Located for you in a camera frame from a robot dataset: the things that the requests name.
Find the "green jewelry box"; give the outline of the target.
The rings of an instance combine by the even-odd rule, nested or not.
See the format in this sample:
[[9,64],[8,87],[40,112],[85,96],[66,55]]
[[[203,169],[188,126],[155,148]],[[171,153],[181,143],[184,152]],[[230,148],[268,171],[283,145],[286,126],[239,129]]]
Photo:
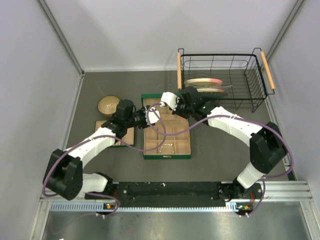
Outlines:
[[148,127],[144,129],[143,146],[145,149],[152,151],[144,152],[145,160],[160,159],[190,159],[191,137],[189,131],[189,121],[178,115],[173,115],[169,107],[156,106],[159,111],[161,124],[158,121],[154,127],[157,131]]

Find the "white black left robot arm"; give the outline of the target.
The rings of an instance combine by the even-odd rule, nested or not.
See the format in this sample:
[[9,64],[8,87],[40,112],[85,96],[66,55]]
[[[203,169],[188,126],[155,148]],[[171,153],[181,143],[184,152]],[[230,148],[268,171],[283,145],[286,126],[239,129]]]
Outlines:
[[154,106],[136,109],[131,100],[120,100],[111,119],[91,136],[66,150],[52,152],[43,179],[42,194],[61,196],[70,201],[79,195],[106,192],[112,179],[103,173],[85,174],[84,167],[103,150],[123,141],[128,129],[154,126],[160,113]]

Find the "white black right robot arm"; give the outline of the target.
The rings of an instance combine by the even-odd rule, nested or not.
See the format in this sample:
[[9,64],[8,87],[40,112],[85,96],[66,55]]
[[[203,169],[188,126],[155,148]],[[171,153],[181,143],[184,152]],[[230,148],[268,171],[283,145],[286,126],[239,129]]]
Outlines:
[[197,122],[222,130],[249,147],[250,162],[233,180],[231,187],[233,193],[240,197],[259,179],[269,174],[288,153],[276,124],[247,122],[219,106],[213,97],[207,97],[192,86],[183,89],[180,95],[165,93],[161,100],[173,114],[185,119],[192,117]]

